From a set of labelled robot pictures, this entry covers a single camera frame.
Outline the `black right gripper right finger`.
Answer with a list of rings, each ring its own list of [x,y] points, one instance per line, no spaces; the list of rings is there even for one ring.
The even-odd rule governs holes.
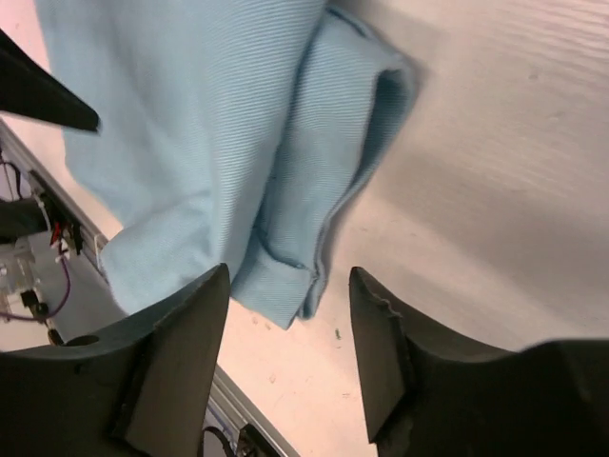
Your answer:
[[[518,351],[439,323],[364,268],[349,276],[367,435],[382,456],[604,456],[608,343]]]

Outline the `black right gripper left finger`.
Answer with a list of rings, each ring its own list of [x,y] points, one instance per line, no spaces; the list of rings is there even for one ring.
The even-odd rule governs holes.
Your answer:
[[[195,456],[226,322],[229,274],[62,346],[1,356],[5,456]]]

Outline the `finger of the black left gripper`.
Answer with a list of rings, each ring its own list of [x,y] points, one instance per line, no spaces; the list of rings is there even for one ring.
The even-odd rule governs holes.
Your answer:
[[[1,111],[97,132],[97,112],[34,62],[1,31]]]

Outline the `light blue trousers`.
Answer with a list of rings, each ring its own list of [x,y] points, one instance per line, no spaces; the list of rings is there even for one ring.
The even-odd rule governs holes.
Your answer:
[[[40,1],[52,73],[101,118],[64,134],[120,221],[102,249],[126,313],[217,264],[281,328],[312,317],[326,237],[415,99],[404,55],[325,1]]]

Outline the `aluminium table edge rail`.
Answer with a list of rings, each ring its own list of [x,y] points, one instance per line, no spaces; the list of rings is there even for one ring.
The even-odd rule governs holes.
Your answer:
[[[89,335],[126,315],[114,303],[99,254],[105,236],[70,195],[8,127],[1,128],[1,149],[29,181],[36,171],[80,220],[84,245],[80,254],[63,238],[50,243],[42,232],[1,248],[1,291],[23,299],[33,316],[46,322],[50,344],[62,346]],[[293,447],[218,367],[214,370],[199,452],[213,445],[237,456],[291,456]]]

